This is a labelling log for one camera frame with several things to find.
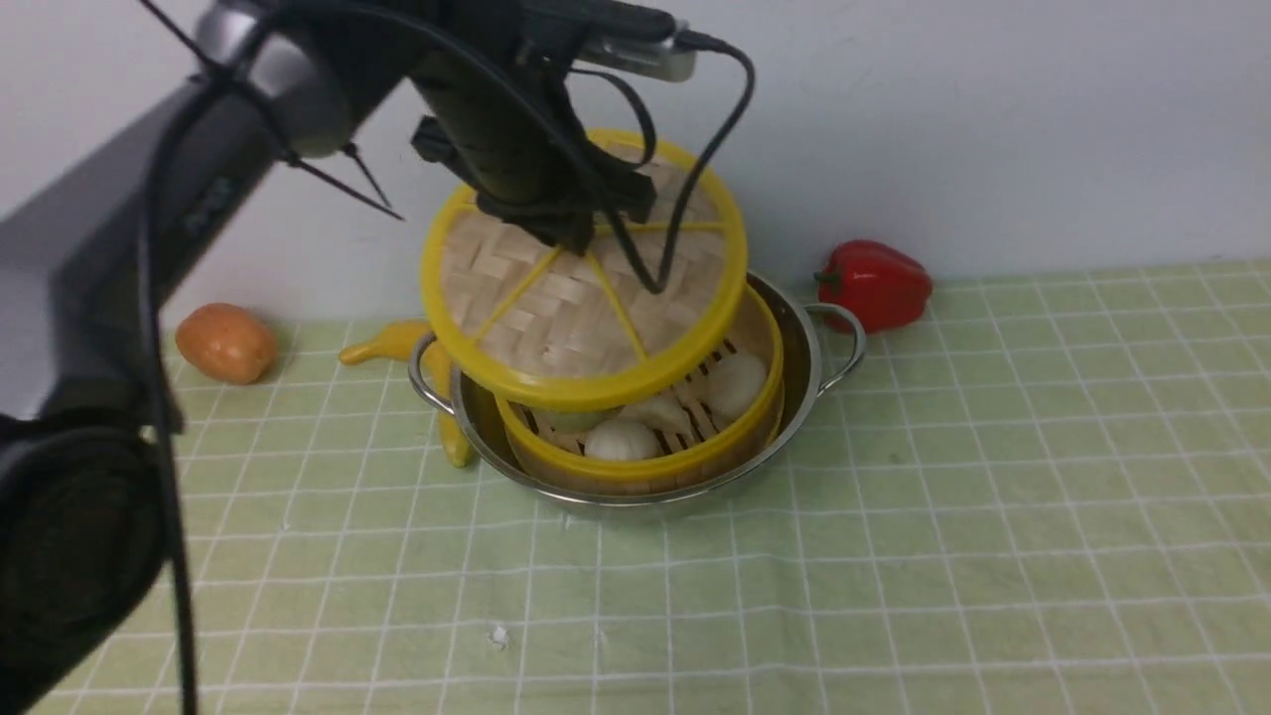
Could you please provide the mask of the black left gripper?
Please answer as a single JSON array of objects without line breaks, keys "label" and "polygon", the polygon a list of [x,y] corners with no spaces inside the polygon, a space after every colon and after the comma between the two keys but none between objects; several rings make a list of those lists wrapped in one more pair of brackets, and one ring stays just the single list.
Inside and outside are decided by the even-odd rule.
[{"label": "black left gripper", "polygon": [[641,166],[653,157],[657,137],[636,88],[604,72],[636,114],[641,155],[623,160],[588,138],[566,86],[576,50],[576,42],[513,39],[494,53],[511,77],[500,85],[450,51],[426,47],[411,84],[432,114],[411,141],[419,157],[477,190],[483,213],[580,253],[592,240],[602,201],[623,218],[648,221],[657,190]]}]

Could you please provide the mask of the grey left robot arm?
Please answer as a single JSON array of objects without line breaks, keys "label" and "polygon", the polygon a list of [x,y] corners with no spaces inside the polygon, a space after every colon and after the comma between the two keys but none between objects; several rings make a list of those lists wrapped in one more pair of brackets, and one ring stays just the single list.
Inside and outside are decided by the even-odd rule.
[{"label": "grey left robot arm", "polygon": [[482,212],[582,249],[644,218],[636,166],[586,138],[577,60],[620,69],[681,22],[619,1],[214,1],[200,71],[3,221],[3,711],[28,712],[172,566],[183,709],[194,607],[159,314],[277,164],[352,155],[400,83],[412,141]]}]

